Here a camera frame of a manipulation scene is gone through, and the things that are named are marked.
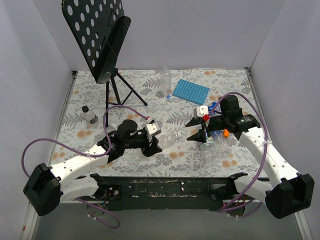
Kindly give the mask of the clear bottle green logo cap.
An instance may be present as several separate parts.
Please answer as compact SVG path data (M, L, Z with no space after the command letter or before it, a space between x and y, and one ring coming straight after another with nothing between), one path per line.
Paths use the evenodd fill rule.
M176 133L167 133L167 134L164 134L162 136L160 136L158 138L158 146L164 150L164 149L168 149L172 146L175 145L176 141L181 139L183 136L182 136L182 133L181 132L176 132Z

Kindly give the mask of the clear bottle pocari cap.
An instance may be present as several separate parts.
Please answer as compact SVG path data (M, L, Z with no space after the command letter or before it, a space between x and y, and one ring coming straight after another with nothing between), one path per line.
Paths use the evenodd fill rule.
M159 72L159 84L164 97L169 96L172 91L172 75L167 66Z

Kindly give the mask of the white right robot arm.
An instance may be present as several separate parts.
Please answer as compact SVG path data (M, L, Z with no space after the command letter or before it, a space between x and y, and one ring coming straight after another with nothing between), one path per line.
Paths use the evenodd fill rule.
M196 107L193 118L186 124L187 127L201 126L196 134L188 137L188 141L200 143L207 143L211 132L228 130L260 164L254 177L244 172L236 173L227 178L225 185L209 190L213 195L232 198L218 211L235 211L232 204L243 195L266 205L277 219L309 208L314 179L309 174L301 174L282 157L269 141L263 120L251 114L244 115L237 96L231 92L219 99L220 115L211 116L213 110L205 105Z

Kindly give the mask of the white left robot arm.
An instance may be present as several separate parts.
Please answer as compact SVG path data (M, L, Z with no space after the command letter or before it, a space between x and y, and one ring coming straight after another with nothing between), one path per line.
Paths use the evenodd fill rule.
M39 216L49 214L61 202L79 197L106 199L111 184L97 173L86 174L121 157L127 149L140 149L146 157L161 152L156 138L159 133L161 128L151 118L141 130L135 121L124 120L116 130L105 132L105 137L83 155L51 166L36 166L23 193Z

